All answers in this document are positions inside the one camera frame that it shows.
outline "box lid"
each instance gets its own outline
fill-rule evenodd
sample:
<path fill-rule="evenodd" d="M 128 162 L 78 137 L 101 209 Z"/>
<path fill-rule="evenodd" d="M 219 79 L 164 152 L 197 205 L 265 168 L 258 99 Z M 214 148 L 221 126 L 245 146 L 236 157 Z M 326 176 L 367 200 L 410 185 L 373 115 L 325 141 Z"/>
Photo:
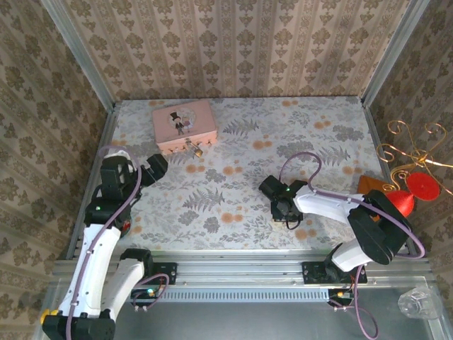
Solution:
<path fill-rule="evenodd" d="M 156 143 L 169 142 L 215 131 L 208 100 L 192 101 L 152 112 Z"/>

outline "patterned wallpaper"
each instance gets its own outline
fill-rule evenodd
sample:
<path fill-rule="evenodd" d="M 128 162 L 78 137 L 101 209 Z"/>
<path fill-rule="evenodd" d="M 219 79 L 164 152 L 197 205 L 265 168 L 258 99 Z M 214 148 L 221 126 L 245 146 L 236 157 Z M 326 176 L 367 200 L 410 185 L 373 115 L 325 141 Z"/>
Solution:
<path fill-rule="evenodd" d="M 436 140 L 424 132 L 424 124 L 443 124 L 449 134 L 434 158 L 449 164 L 453 164 L 452 27 L 453 1 L 432 0 L 371 107 L 382 142 L 406 149 L 408 138 L 387 132 L 389 120 L 410 124 L 421 149 L 431 148 Z M 406 160 L 398 158 L 396 164 Z M 453 169 L 437 168 L 434 174 L 446 187 L 453 187 Z M 411 219 L 430 252 L 432 268 L 453 317 L 452 212 L 453 196 L 442 192 L 434 203 L 418 201 Z"/>
<path fill-rule="evenodd" d="M 117 100 L 357 96 L 408 0 L 65 0 Z"/>
<path fill-rule="evenodd" d="M 0 1 L 0 339 L 31 339 L 105 122 L 39 1 Z"/>

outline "floral tablecloth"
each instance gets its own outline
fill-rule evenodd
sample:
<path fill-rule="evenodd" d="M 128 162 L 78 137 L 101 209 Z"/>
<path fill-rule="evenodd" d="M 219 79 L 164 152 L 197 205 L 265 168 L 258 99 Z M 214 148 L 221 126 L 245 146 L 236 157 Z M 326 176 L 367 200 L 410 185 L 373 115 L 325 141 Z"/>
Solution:
<path fill-rule="evenodd" d="M 151 112 L 188 100 L 124 101 L 112 143 L 144 164 L 159 152 Z M 296 230 L 272 221 L 270 203 L 258 190 L 278 176 L 285 160 L 309 150 L 323 160 L 314 184 L 355 193 L 360 175 L 381 178 L 365 114 L 357 97 L 212 99 L 218 143 L 167 157 L 167 174 L 133 207 L 130 233 L 117 247 L 151 250 L 331 249 L 353 238 L 347 225 L 305 215 Z M 294 159 L 283 180 L 306 179 L 310 159 Z"/>

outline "pink box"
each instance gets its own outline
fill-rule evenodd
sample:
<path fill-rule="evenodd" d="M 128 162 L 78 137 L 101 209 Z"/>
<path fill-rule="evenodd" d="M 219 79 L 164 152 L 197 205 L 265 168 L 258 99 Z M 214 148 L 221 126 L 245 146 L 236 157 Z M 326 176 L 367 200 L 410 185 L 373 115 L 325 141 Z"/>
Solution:
<path fill-rule="evenodd" d="M 217 141 L 217 127 L 208 100 L 160 108 L 152 112 L 154 136 L 162 154 L 211 145 Z"/>

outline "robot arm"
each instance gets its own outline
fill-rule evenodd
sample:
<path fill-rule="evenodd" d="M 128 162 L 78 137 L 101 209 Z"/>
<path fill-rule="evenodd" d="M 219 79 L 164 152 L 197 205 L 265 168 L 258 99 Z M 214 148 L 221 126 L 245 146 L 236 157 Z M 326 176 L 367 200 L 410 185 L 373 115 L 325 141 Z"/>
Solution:
<path fill-rule="evenodd" d="M 140 189 L 152 185 L 164 176 L 167 162 L 155 154 L 148 160 L 149 168 L 142 166 Z M 131 195 L 137 184 L 137 170 L 125 152 L 110 154 L 101 167 L 102 184 L 97 187 L 85 210 L 84 239 L 76 270 L 58 310 L 45 316 L 42 329 L 51 340 L 65 339 L 67 317 L 71 308 L 76 281 L 86 260 L 88 248 L 104 224 Z M 141 197 L 140 190 L 135 201 L 129 204 L 102 233 L 93 253 L 86 262 L 81 279 L 77 302 L 71 322 L 71 337 L 79 339 L 113 339 L 115 320 L 131 290 L 152 270 L 151 252 L 146 249 L 127 249 L 109 283 L 103 290 L 108 264 L 117 241 L 129 231 L 132 205 Z"/>
<path fill-rule="evenodd" d="M 282 220 L 282 217 L 292 221 L 301 220 L 304 213 L 314 213 L 352 227 L 356 238 L 337 246 L 325 260 L 332 276 L 338 277 L 340 273 L 349 272 L 370 261 L 389 264 L 408 238 L 395 224 L 368 210 L 358 201 L 379 208 L 411 229 L 407 219 L 380 191 L 370 191 L 367 195 L 348 195 L 348 200 L 341 200 L 333 192 L 322 191 L 322 195 L 313 192 L 305 181 L 295 181 L 287 186 L 274 176 L 267 177 L 259 189 L 271 201 L 274 220 Z"/>

